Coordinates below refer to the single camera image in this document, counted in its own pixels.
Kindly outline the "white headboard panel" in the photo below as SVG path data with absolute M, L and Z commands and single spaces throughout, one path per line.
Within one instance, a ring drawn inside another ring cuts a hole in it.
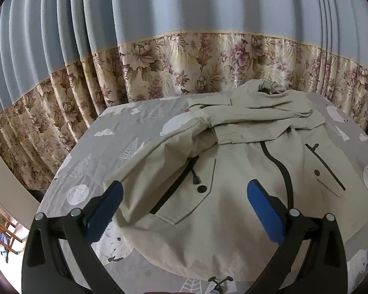
M 0 207 L 29 230 L 39 205 L 0 156 Z

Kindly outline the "grey animal print bedsheet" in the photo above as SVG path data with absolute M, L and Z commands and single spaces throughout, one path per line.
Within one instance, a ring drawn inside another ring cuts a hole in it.
M 368 196 L 368 137 L 345 113 L 319 94 L 307 96 L 326 120 L 334 144 L 349 158 Z M 104 191 L 104 181 L 150 141 L 178 129 L 191 118 L 186 96 L 152 99 L 106 109 L 66 157 L 47 190 L 40 212 L 64 216 Z M 211 281 L 181 277 L 149 263 L 114 224 L 93 250 L 128 293 L 171 291 L 214 293 Z

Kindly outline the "blue floral curtain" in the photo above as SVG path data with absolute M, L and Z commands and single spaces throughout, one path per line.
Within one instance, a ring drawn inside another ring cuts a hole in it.
M 0 156 L 48 188 L 106 108 L 267 78 L 368 126 L 366 0 L 3 0 Z

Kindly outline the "beige hooded jacket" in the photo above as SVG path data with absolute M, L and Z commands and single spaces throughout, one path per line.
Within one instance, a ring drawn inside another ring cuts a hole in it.
M 114 174 L 124 188 L 114 222 L 149 262 L 256 279 L 276 245 L 247 199 L 252 180 L 306 216 L 334 214 L 343 240 L 368 222 L 368 188 L 305 93 L 251 80 L 188 105 L 184 123 L 169 120 Z

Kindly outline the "wooden chair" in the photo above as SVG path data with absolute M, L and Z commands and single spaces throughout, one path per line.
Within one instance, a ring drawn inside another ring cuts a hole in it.
M 0 254 L 5 263 L 9 262 L 9 254 L 18 255 L 24 250 L 27 236 L 19 235 L 21 228 L 19 222 L 14 222 L 12 217 L 0 208 Z

